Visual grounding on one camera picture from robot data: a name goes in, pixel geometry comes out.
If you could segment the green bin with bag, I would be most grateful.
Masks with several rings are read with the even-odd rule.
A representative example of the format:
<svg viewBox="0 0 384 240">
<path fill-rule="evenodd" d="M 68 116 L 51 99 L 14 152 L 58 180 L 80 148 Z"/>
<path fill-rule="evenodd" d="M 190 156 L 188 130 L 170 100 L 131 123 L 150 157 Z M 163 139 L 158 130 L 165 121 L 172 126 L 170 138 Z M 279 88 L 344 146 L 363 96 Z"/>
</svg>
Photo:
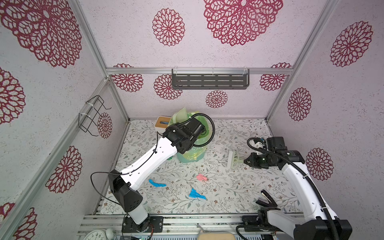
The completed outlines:
<svg viewBox="0 0 384 240">
<path fill-rule="evenodd" d="M 198 112 L 188 112 L 188 117 L 190 118 L 192 115 L 196 114 Z M 195 141 L 196 145 L 202 145 L 205 144 L 210 137 L 212 136 L 212 125 L 210 121 L 203 117 L 203 116 L 197 116 L 197 120 L 199 120 L 205 127 L 205 131 L 199 135 L 198 139 Z M 176 158 L 181 162 L 181 163 L 192 163 L 192 162 L 197 162 L 200 161 L 204 158 L 205 151 L 207 150 L 208 145 L 203 146 L 203 147 L 192 147 L 189 151 L 186 151 L 184 154 L 177 153 Z"/>
</svg>

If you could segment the light green hand brush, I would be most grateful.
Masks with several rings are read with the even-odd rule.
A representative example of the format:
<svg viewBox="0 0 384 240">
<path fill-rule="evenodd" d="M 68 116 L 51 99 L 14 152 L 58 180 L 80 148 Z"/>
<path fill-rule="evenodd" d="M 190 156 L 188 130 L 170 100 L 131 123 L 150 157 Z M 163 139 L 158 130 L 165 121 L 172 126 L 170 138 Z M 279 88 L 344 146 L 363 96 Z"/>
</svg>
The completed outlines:
<svg viewBox="0 0 384 240">
<path fill-rule="evenodd" d="M 227 169 L 236 170 L 240 166 L 244 166 L 244 159 L 241 158 L 236 151 L 229 151 Z"/>
</svg>

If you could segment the light green dustpan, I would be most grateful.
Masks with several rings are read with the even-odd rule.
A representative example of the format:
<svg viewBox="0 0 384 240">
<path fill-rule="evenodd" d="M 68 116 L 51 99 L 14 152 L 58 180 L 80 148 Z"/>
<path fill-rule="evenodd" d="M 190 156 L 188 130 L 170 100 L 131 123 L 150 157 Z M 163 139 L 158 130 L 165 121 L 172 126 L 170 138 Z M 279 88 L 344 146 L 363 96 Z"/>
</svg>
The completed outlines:
<svg viewBox="0 0 384 240">
<path fill-rule="evenodd" d="M 179 110 L 177 113 L 175 113 L 172 116 L 172 121 L 174 124 L 175 123 L 182 123 L 188 119 L 189 119 L 189 117 L 188 117 L 188 112 L 187 112 L 186 107 L 182 108 L 181 110 Z"/>
</svg>

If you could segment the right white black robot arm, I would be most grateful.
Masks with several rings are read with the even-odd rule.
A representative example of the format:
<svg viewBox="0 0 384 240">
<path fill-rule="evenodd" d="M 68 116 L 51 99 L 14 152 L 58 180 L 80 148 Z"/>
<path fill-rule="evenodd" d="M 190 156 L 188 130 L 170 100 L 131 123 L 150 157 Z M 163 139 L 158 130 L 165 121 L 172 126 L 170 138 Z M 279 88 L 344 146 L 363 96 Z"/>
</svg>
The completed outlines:
<svg viewBox="0 0 384 240">
<path fill-rule="evenodd" d="M 283 232 L 294 240 L 347 240 L 353 232 L 349 221 L 342 220 L 328 205 L 313 182 L 305 160 L 296 150 L 288 150 L 282 137 L 249 138 L 253 150 L 244 164 L 255 169 L 277 167 L 290 182 L 304 216 L 294 218 L 284 213 L 269 193 L 262 190 L 266 202 L 254 220 L 243 218 L 244 229 Z"/>
</svg>

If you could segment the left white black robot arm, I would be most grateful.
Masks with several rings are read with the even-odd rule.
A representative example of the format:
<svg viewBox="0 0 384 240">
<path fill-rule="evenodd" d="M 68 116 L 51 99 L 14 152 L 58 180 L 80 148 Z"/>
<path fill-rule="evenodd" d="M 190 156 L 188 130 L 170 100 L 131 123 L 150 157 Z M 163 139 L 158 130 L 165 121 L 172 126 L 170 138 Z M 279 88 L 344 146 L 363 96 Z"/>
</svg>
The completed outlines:
<svg viewBox="0 0 384 240">
<path fill-rule="evenodd" d="M 163 162 L 177 153 L 184 154 L 196 145 L 199 136 L 206 132 L 204 124 L 197 119 L 205 114 L 194 114 L 182 123 L 175 123 L 157 136 L 156 144 L 129 167 L 121 170 L 113 170 L 108 173 L 110 190 L 131 218 L 136 227 L 143 231 L 150 223 L 150 215 L 143 205 L 143 196 L 138 189 L 142 183 Z"/>
</svg>

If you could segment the white wooden-top tissue box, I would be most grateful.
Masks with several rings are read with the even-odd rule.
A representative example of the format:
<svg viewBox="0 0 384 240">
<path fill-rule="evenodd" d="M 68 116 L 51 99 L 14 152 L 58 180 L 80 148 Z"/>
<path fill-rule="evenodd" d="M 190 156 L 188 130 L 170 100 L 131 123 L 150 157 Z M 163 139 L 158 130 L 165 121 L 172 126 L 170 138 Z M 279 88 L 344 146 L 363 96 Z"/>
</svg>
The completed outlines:
<svg viewBox="0 0 384 240">
<path fill-rule="evenodd" d="M 156 132 L 163 134 L 163 132 L 168 127 L 171 119 L 172 119 L 171 117 L 159 116 L 156 120 L 156 123 L 155 123 Z"/>
</svg>

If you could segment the pink paper scrap centre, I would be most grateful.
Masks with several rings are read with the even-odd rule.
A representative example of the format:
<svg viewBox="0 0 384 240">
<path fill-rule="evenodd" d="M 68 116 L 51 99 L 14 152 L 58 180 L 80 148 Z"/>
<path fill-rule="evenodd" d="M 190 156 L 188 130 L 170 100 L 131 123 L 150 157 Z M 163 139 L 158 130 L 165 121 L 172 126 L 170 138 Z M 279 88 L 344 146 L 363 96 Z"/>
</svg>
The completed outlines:
<svg viewBox="0 0 384 240">
<path fill-rule="evenodd" d="M 208 178 L 205 177 L 205 176 L 202 175 L 202 174 L 198 174 L 198 175 L 196 176 L 196 178 L 197 178 L 198 181 L 201 181 L 201 182 L 206 182 L 206 181 L 208 180 Z"/>
</svg>

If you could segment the black stapler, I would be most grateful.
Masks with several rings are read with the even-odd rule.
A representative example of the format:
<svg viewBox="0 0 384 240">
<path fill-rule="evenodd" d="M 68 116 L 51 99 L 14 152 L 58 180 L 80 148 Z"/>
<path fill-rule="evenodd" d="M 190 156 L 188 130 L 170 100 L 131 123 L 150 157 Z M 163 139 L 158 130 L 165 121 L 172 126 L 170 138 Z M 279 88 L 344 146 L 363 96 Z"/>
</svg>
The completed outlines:
<svg viewBox="0 0 384 240">
<path fill-rule="evenodd" d="M 259 198 L 256 201 L 256 204 L 267 207 L 267 208 L 277 208 L 278 205 L 276 201 L 271 197 L 271 195 L 266 190 L 261 190 L 261 195 L 264 197 L 263 199 Z"/>
</svg>

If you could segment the blue paper scrap left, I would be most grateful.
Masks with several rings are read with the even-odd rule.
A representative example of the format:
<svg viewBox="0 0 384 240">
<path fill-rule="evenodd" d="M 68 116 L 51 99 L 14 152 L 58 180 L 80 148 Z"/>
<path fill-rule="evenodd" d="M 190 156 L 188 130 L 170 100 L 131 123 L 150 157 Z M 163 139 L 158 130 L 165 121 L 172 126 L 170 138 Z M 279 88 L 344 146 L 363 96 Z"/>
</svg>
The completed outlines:
<svg viewBox="0 0 384 240">
<path fill-rule="evenodd" d="M 154 182 L 152 179 L 149 179 L 149 183 L 150 183 L 152 186 L 156 187 L 156 188 L 163 188 L 163 187 L 166 187 L 166 186 L 167 186 L 166 184 L 156 183 L 156 182 Z"/>
</svg>

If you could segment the blue paper scrap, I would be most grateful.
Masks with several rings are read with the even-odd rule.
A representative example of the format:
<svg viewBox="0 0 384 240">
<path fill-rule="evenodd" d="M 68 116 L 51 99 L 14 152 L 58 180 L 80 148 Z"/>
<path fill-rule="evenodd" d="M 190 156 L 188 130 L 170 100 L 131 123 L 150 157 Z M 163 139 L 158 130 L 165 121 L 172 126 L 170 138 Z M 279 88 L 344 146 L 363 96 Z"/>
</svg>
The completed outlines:
<svg viewBox="0 0 384 240">
<path fill-rule="evenodd" d="M 156 187 L 156 188 L 163 188 L 163 187 L 166 187 L 166 186 L 167 186 L 166 184 L 156 183 L 156 182 L 154 182 L 152 179 L 149 179 L 149 183 L 150 183 L 152 186 Z"/>
<path fill-rule="evenodd" d="M 191 192 L 189 194 L 190 198 L 195 198 L 195 199 L 202 199 L 202 200 L 207 200 L 207 198 L 204 195 L 199 194 L 195 189 L 191 189 Z"/>
</svg>

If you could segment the blue paper scrap centre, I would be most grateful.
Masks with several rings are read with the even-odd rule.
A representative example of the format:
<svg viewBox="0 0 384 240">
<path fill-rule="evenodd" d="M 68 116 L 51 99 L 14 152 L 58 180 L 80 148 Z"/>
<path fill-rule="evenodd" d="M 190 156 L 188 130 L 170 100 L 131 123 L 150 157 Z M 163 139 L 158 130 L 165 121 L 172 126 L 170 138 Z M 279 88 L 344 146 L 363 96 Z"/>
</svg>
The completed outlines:
<svg viewBox="0 0 384 240">
<path fill-rule="evenodd" d="M 191 192 L 189 194 L 190 198 L 195 198 L 195 199 L 202 199 L 202 200 L 207 200 L 207 198 L 204 195 L 199 194 L 195 189 L 191 189 Z"/>
</svg>

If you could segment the beige object at bottom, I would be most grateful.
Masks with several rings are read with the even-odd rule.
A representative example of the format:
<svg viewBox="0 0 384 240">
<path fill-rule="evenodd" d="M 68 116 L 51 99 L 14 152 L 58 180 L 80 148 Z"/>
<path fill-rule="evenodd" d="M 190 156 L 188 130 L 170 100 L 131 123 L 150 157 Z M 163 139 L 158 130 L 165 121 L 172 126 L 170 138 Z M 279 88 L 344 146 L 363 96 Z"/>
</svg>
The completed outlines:
<svg viewBox="0 0 384 240">
<path fill-rule="evenodd" d="M 230 232 L 208 232 L 200 225 L 197 227 L 200 229 L 197 240 L 236 240 L 235 235 Z"/>
</svg>

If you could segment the white round gauge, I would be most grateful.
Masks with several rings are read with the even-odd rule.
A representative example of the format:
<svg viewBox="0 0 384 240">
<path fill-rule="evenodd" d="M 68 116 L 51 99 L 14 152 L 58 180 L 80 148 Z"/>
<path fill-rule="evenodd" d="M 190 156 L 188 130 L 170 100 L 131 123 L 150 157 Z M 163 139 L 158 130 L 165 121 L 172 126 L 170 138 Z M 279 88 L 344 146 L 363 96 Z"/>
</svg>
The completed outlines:
<svg viewBox="0 0 384 240">
<path fill-rule="evenodd" d="M 107 235 L 104 230 L 94 230 L 88 233 L 84 240 L 107 240 Z"/>
</svg>

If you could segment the dark grey wall shelf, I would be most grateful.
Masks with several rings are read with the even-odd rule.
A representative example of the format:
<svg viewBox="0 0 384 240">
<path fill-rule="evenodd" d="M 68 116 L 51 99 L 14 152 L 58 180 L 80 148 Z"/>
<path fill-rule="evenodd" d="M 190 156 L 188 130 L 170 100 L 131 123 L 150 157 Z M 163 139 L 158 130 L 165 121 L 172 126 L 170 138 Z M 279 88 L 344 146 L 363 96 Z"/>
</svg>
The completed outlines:
<svg viewBox="0 0 384 240">
<path fill-rule="evenodd" d="M 171 84 L 175 90 L 246 90 L 250 74 L 248 69 L 241 74 L 186 74 L 172 69 Z"/>
</svg>

